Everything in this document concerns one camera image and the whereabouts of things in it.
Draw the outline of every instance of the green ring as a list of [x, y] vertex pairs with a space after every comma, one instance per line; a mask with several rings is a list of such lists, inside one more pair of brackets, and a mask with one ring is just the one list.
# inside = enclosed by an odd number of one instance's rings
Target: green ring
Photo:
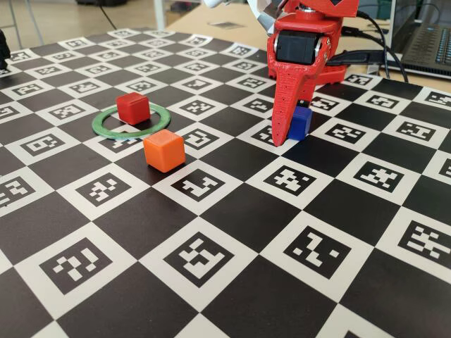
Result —
[[162, 129], [164, 129], [171, 121], [170, 113], [159, 106], [158, 104], [150, 104], [150, 108], [160, 116], [160, 121], [156, 125], [151, 126], [149, 129], [141, 130], [139, 132], [112, 132], [106, 129], [103, 124], [107, 117], [111, 114], [117, 113], [117, 107], [112, 107], [106, 109], [98, 114], [92, 121], [92, 129], [94, 132], [100, 136], [107, 137], [109, 139], [139, 139], [141, 137], [154, 134]]

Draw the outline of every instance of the checkerboard mat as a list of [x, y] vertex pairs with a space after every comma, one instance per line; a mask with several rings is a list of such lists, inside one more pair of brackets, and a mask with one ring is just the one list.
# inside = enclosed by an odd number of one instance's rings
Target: checkerboard mat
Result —
[[[276, 148], [250, 46], [124, 29], [10, 64], [0, 337], [450, 336], [451, 94], [348, 74]], [[93, 133], [126, 92], [168, 108], [185, 165]]]

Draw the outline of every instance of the blue cube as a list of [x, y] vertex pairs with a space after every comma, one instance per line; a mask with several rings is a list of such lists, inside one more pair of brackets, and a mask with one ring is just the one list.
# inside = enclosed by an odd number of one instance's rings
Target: blue cube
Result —
[[309, 132], [311, 122], [311, 109], [301, 106], [296, 106], [291, 120], [290, 129], [288, 130], [288, 138], [302, 141]]

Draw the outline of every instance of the laptop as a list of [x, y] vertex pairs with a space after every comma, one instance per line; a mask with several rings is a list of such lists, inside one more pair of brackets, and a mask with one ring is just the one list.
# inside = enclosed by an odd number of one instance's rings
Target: laptop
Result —
[[[451, 79], [451, 27], [415, 20], [416, 3], [392, 1], [388, 46], [407, 72]], [[396, 68], [396, 63], [390, 61], [389, 68]]]

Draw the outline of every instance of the cable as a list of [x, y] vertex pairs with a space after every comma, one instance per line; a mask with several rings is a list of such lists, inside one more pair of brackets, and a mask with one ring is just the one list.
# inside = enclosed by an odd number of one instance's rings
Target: cable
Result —
[[385, 35], [382, 32], [382, 29], [379, 27], [378, 23], [368, 14], [365, 12], [357, 11], [357, 16], [359, 18], [363, 18], [366, 20], [371, 21], [371, 23], [376, 27], [376, 29], [379, 31], [379, 34], [381, 35], [382, 43], [383, 43], [383, 57], [384, 57], [384, 64], [385, 64], [385, 75], [388, 79], [390, 79], [390, 73], [388, 71], [388, 60], [387, 60], [387, 44], [385, 43]]
[[100, 7], [100, 10], [102, 11], [102, 13], [105, 15], [105, 18], [110, 22], [111, 27], [114, 30], [117, 30], [116, 26], [113, 24], [113, 21], [111, 21], [110, 17], [107, 16], [107, 14], [104, 11], [104, 8], [101, 6], [101, 4], [98, 4], [98, 6]]
[[[359, 30], [358, 28], [355, 27], [347, 27], [347, 26], [343, 26], [342, 28], [342, 35], [343, 36], [348, 36], [348, 37], [361, 37], [363, 39], [370, 39], [372, 41], [374, 41], [375, 43], [379, 44], [380, 46], [383, 46], [383, 42], [378, 39], [377, 37], [374, 37], [370, 34], [364, 33], [361, 30]], [[397, 66], [400, 68], [400, 72], [402, 74], [402, 77], [404, 78], [404, 81], [406, 83], [409, 83], [409, 78], [407, 77], [407, 73], [404, 69], [404, 66], [402, 65], [401, 61], [399, 60], [399, 58], [397, 57], [396, 53], [387, 46], [387, 51], [388, 53], [390, 53], [390, 55], [393, 57], [393, 59], [395, 60]]]

